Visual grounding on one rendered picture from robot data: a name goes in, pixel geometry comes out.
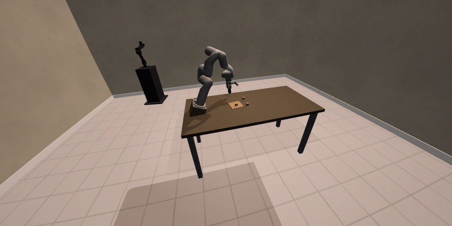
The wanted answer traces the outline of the tan flat mat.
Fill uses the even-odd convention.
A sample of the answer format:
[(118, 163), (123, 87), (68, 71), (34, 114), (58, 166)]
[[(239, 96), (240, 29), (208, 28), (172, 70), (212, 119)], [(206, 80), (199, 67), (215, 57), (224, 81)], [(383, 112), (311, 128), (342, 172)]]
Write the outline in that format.
[[(238, 105), (235, 106), (235, 103), (238, 103)], [(231, 107), (232, 109), (236, 109), (236, 108), (243, 107), (243, 105), (242, 105), (239, 101), (231, 102), (231, 103), (228, 103), (228, 104), (230, 105), (230, 107)]]

